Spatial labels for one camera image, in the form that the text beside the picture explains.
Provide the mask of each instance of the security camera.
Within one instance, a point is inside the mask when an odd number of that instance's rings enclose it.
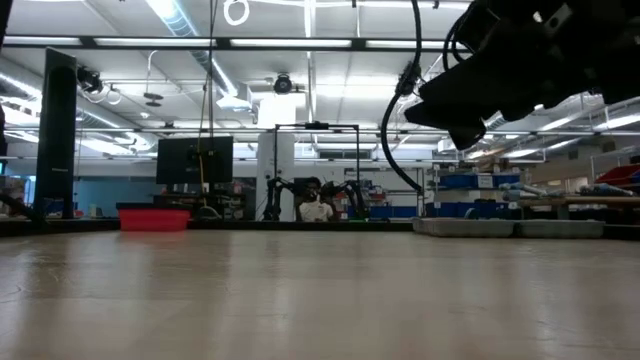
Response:
[[[289,74],[279,74],[273,84],[273,91],[278,95],[285,95],[291,92],[293,83],[289,79]]]

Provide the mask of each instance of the white shirt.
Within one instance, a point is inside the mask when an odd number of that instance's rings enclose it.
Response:
[[[300,215],[304,222],[327,222],[333,216],[333,210],[329,204],[314,201],[300,205]]]

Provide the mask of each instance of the person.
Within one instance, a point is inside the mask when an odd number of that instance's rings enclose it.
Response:
[[[331,206],[320,201],[321,186],[320,180],[316,177],[307,180],[302,203],[298,208],[302,221],[328,222],[333,219]]]

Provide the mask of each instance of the robotic arm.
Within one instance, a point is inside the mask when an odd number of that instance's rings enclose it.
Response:
[[[263,220],[280,221],[280,197],[282,190],[287,189],[294,195],[298,195],[298,187],[280,177],[275,177],[267,182],[267,205],[264,208]]]
[[[364,198],[362,197],[362,191],[360,189],[360,184],[358,184],[355,180],[348,180],[344,183],[335,186],[333,181],[329,181],[320,190],[320,196],[322,198],[333,199],[339,193],[343,192],[347,195],[349,199],[349,204],[356,212],[356,217],[358,219],[366,219],[369,217],[369,212],[364,207]]]
[[[473,55],[462,59],[457,43]],[[449,52],[461,60],[450,70]],[[423,102],[405,116],[449,131],[467,149],[498,111],[516,121],[584,91],[606,104],[640,96],[640,1],[476,0],[443,55],[448,71],[420,87]]]

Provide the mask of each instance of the computer screen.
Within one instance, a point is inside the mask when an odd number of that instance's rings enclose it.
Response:
[[[158,141],[158,184],[199,184],[200,157],[204,182],[226,183],[233,179],[233,137],[162,139]]]

